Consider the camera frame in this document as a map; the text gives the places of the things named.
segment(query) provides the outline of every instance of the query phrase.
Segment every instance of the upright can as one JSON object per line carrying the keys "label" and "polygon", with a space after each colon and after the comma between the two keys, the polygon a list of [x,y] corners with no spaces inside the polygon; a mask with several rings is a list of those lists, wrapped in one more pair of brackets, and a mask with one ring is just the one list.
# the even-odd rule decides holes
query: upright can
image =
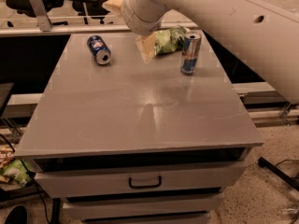
{"label": "upright can", "polygon": [[197,63],[202,37],[196,32],[188,32],[184,36],[184,46],[181,57],[180,72],[192,75]]}
{"label": "upright can", "polygon": [[105,41],[99,35],[93,35],[87,40],[87,46],[89,47],[94,59],[99,64],[107,64],[111,59],[111,51],[106,45]]}

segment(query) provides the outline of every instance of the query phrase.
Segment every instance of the table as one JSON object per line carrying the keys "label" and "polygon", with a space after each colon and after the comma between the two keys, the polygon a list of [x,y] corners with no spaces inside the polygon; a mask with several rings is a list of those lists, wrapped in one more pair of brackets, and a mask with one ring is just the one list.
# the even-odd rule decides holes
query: table
{"label": "table", "polygon": [[180,52],[144,64],[132,33],[102,33],[98,65],[71,35],[16,153],[75,219],[207,223],[263,141],[204,34],[193,76]]}

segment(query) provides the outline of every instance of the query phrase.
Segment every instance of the speckled floor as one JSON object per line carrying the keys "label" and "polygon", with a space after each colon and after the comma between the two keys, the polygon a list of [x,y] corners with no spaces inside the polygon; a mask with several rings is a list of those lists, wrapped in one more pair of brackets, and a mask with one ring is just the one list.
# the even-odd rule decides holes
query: speckled floor
{"label": "speckled floor", "polygon": [[[264,0],[292,13],[299,14],[299,0]],[[248,155],[248,168],[233,187],[224,191],[225,199],[218,210],[210,213],[208,224],[289,224],[299,223],[299,192],[290,188],[268,169],[260,168],[260,157],[276,164],[286,159],[299,160],[299,126],[296,124],[299,110],[293,110],[289,119],[292,126],[285,126],[276,112],[250,113],[263,137],[262,147],[254,148]],[[299,162],[288,161],[279,168],[289,176],[299,173]],[[14,186],[1,185],[3,189]],[[43,195],[51,212],[51,199]],[[0,223],[11,206],[23,204],[29,212],[30,224],[47,223],[44,206],[38,196],[0,203]],[[79,224],[65,212],[61,213],[61,224]]]}

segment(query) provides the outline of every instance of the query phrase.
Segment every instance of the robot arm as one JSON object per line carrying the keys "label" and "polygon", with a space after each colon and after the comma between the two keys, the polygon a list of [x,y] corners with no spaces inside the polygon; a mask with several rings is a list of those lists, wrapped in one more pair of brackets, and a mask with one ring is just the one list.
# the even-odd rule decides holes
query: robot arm
{"label": "robot arm", "polygon": [[124,0],[121,13],[140,35],[155,31],[174,9],[205,30],[272,85],[299,104],[299,18],[260,0]]}

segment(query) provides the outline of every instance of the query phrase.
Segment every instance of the black handle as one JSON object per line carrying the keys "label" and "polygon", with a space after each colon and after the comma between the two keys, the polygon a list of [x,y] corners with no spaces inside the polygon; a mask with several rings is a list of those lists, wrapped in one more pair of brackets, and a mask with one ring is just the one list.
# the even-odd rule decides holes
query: black handle
{"label": "black handle", "polygon": [[136,186],[133,185],[133,179],[131,177],[129,178],[129,187],[131,189],[156,189],[159,188],[161,185],[162,185],[162,177],[160,175],[158,176],[158,183],[153,185]]}

